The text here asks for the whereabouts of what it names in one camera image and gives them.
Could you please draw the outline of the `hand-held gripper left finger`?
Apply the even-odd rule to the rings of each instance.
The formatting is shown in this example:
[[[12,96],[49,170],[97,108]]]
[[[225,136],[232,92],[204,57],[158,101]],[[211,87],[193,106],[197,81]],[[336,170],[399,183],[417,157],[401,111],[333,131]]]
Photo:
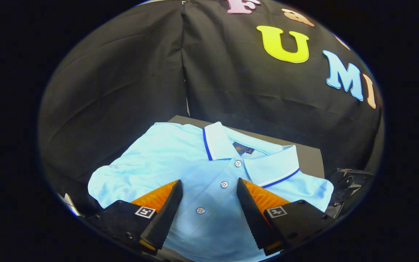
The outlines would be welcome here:
[[[182,197],[182,181],[175,180],[134,201],[117,200],[88,216],[86,224],[129,250],[156,255],[163,248]]]

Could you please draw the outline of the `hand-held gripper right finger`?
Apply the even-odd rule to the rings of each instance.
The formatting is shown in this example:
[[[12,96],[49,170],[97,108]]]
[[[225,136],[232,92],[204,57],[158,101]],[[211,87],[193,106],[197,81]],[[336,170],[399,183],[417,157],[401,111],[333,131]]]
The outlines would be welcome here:
[[[306,244],[336,221],[308,201],[288,201],[241,178],[236,194],[256,245],[267,256]]]

